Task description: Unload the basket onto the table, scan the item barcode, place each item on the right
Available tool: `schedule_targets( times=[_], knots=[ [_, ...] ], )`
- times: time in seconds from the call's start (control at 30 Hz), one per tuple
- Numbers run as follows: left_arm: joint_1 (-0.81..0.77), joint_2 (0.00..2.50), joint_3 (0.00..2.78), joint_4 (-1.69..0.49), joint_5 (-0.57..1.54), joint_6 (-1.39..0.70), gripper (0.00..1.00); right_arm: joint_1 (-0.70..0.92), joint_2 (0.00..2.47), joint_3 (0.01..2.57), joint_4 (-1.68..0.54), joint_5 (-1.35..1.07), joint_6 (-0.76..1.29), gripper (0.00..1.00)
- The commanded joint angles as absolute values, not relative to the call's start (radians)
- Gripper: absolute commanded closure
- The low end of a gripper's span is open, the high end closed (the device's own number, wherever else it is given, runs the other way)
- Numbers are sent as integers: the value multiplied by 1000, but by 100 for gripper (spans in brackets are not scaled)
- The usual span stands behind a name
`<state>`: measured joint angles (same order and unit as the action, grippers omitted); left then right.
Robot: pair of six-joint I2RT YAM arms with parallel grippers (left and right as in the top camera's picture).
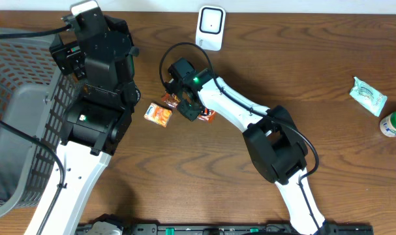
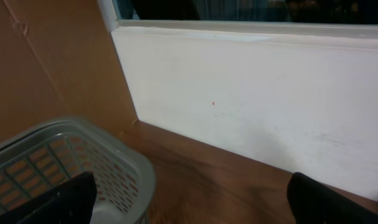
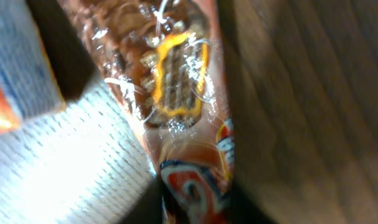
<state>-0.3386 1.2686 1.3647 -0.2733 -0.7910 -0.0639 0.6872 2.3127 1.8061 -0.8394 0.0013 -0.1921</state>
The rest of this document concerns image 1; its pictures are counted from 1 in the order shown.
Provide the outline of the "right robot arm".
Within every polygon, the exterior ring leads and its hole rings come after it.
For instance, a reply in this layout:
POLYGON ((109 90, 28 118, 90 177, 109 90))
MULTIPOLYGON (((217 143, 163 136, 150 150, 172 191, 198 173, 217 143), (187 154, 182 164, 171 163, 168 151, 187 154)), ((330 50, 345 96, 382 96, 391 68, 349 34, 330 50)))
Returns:
POLYGON ((168 68, 169 94, 179 99, 177 110, 194 121, 205 109, 220 114, 237 127, 258 173, 279 189, 300 234, 323 234, 325 218, 309 188, 306 156, 313 145, 296 128, 289 112, 256 104, 229 87, 210 69, 198 72, 185 58, 168 68))

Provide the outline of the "orange snack packet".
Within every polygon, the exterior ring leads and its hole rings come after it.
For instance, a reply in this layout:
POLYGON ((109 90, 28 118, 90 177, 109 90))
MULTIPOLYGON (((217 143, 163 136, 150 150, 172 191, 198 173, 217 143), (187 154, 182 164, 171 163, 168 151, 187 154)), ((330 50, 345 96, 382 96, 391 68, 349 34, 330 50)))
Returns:
POLYGON ((159 106, 158 104, 151 103, 144 115, 144 118, 148 121, 156 123, 157 125, 166 127, 170 118, 172 116, 172 111, 159 106))

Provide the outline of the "green lid white jar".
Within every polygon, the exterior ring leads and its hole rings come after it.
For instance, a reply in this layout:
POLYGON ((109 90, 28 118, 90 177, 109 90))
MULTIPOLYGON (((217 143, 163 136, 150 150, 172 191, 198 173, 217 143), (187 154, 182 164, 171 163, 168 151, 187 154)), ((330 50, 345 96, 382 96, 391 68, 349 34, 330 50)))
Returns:
POLYGON ((396 111, 383 118, 379 128, 385 136, 396 137, 396 111))

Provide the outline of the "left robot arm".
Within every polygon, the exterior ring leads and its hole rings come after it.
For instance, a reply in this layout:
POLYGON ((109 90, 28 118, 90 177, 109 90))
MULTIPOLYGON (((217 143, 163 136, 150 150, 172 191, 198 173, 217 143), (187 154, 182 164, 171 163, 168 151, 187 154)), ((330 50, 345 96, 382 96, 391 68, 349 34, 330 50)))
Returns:
POLYGON ((73 5, 64 21, 74 42, 56 37, 50 53, 76 80, 63 113, 50 179, 27 234, 74 234, 89 195, 126 133, 141 93, 134 81, 135 47, 125 20, 94 1, 73 5))

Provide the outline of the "red orange candy bar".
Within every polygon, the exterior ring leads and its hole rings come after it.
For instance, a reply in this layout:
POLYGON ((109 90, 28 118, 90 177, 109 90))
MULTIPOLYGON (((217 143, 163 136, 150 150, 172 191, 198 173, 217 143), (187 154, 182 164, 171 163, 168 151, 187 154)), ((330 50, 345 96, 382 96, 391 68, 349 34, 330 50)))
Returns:
MULTIPOLYGON (((172 108, 176 108, 176 106, 180 103, 180 100, 177 98, 176 95, 170 95, 168 93, 165 93, 161 97, 161 101, 165 102, 168 106, 172 108)), ((211 123, 214 120, 215 116, 216 112, 214 110, 204 108, 204 110, 198 115, 197 118, 202 121, 211 123)))

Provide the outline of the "teal wet wipes pack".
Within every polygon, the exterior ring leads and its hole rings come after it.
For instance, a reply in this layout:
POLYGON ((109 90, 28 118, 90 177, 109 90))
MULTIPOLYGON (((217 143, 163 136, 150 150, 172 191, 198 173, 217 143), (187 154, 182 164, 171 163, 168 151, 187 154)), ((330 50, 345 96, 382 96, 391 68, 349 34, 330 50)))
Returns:
POLYGON ((374 116, 379 117, 388 99, 387 96, 354 76, 354 86, 349 95, 374 116))

